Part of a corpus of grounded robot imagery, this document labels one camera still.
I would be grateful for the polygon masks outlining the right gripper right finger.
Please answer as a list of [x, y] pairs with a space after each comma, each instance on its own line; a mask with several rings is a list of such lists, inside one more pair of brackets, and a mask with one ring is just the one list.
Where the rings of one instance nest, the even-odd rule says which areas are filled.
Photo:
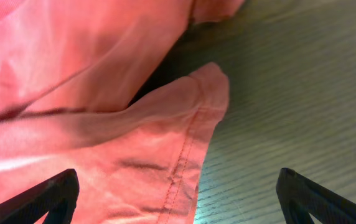
[[282, 168], [276, 193], [287, 224], [356, 224], [356, 204], [289, 168]]

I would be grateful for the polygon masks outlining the red soccer t-shirt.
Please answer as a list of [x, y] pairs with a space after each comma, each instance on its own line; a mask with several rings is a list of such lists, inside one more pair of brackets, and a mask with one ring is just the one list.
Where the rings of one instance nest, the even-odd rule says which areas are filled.
[[191, 22], [240, 6], [0, 1], [0, 203], [74, 169], [74, 223], [192, 223], [228, 78], [208, 63], [134, 96]]

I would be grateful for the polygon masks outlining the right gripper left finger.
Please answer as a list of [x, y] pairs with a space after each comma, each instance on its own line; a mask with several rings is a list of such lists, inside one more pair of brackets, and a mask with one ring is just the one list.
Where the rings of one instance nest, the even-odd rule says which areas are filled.
[[0, 224], [69, 224], [77, 206], [80, 187], [75, 169], [67, 169], [0, 203]]

